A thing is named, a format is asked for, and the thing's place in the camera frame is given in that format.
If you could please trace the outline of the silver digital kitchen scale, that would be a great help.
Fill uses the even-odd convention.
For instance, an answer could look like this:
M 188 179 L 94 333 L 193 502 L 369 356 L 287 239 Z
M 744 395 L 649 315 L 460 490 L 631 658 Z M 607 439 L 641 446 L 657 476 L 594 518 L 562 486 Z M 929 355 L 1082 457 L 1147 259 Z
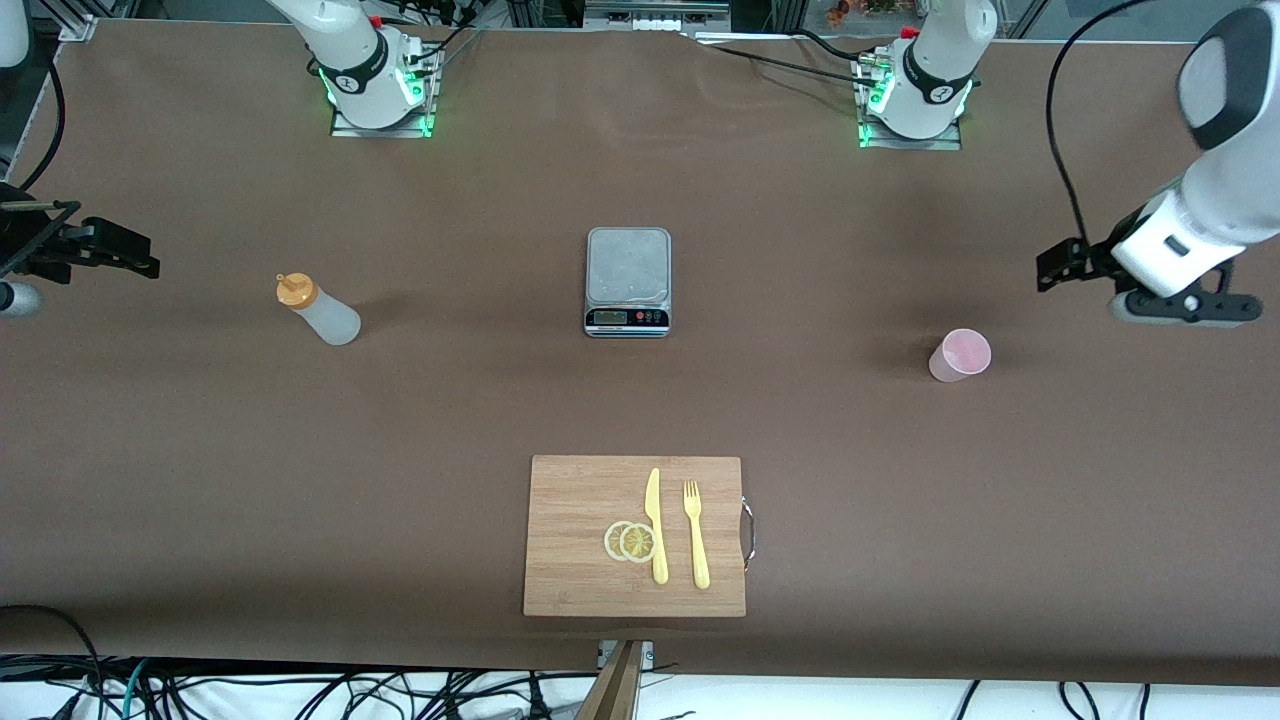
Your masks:
M 672 238 L 659 227 L 588 233 L 582 328 L 596 338 L 664 338 L 672 325 Z

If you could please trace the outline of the translucent sauce bottle orange cap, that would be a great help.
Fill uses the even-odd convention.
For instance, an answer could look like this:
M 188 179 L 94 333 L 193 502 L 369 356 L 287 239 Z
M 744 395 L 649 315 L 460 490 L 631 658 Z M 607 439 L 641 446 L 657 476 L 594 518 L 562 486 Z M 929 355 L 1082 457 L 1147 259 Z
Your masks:
M 361 331 L 356 310 L 332 297 L 305 273 L 278 274 L 276 300 L 301 316 L 328 345 L 348 345 Z

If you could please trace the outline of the orange decorative object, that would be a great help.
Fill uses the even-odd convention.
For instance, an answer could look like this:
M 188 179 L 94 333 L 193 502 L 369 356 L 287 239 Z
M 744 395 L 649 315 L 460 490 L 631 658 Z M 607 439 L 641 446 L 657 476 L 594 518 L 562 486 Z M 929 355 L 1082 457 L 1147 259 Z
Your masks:
M 826 22 L 840 28 L 855 20 L 867 20 L 896 13 L 901 0 L 832 0 L 826 10 Z

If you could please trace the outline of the wooden cutting board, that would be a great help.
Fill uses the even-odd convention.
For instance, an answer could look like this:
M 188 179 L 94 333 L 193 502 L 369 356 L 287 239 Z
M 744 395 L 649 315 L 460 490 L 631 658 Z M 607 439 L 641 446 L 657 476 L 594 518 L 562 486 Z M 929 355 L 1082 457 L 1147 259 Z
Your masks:
M 608 556 L 616 521 L 650 527 L 646 482 L 660 469 L 662 532 L 669 582 L 649 562 Z M 701 495 L 701 533 L 710 587 L 692 579 L 684 483 Z M 530 618 L 744 618 L 742 465 L 736 457 L 539 455 L 527 511 L 524 612 Z

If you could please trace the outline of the pink plastic cup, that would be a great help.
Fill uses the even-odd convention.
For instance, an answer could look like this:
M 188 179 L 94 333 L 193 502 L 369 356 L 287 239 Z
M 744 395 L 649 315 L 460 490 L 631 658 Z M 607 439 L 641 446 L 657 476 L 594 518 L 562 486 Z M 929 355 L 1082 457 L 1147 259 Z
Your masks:
M 978 331 L 950 331 L 928 361 L 931 375 L 943 383 L 964 380 L 988 369 L 992 363 L 989 341 Z

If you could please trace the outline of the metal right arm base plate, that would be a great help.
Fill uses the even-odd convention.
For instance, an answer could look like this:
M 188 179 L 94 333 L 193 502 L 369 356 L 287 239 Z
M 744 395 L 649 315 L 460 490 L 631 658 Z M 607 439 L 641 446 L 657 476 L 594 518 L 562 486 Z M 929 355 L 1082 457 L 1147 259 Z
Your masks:
M 335 137 L 429 138 L 433 136 L 442 85 L 436 44 L 402 38 L 376 73 L 364 78 L 326 68 L 320 77 L 333 106 Z

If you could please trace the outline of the yellow plastic knife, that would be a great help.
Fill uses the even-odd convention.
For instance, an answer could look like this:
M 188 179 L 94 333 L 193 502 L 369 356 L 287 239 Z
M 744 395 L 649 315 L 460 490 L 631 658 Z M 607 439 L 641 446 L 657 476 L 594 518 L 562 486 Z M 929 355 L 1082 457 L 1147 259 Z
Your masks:
M 646 482 L 645 491 L 645 514 L 650 520 L 650 527 L 653 530 L 653 556 L 650 560 L 652 577 L 658 585 L 664 585 L 669 582 L 669 569 L 666 556 L 666 544 L 662 532 L 662 507 L 660 507 L 660 469 L 653 468 Z

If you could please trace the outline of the wooden post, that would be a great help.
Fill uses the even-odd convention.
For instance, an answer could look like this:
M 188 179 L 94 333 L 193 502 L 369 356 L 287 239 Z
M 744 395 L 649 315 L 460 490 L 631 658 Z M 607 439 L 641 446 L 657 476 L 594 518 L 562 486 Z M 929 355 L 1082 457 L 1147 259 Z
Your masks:
M 617 641 L 573 720 L 634 720 L 645 659 L 643 641 Z

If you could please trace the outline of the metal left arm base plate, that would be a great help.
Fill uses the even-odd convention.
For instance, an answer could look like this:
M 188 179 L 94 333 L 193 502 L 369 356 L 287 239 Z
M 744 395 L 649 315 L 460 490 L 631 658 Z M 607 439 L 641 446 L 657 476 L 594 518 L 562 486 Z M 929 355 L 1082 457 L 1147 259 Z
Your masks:
M 961 85 L 937 85 L 925 82 L 922 92 L 913 82 L 900 82 L 893 73 L 893 58 L 887 47 L 874 53 L 863 53 L 850 63 L 854 73 L 855 99 L 858 102 L 858 138 L 864 149 L 897 149 L 920 151 L 957 151 L 963 147 L 959 118 L 965 110 L 965 101 L 973 90 L 970 78 Z M 908 104 L 908 126 L 913 129 L 924 123 L 927 129 L 934 129 L 946 118 L 947 126 L 931 137 L 914 137 L 899 133 L 883 115 L 883 110 L 906 96 L 915 94 L 919 99 Z

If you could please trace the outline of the yellow plastic fork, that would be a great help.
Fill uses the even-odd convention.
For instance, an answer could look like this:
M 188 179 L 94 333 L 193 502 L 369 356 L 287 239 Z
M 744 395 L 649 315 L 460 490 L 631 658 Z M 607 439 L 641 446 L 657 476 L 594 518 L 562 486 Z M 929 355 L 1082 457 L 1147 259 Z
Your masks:
M 695 480 L 684 483 L 684 511 L 690 525 L 694 584 L 698 589 L 705 591 L 710 587 L 710 568 L 701 533 L 701 495 Z

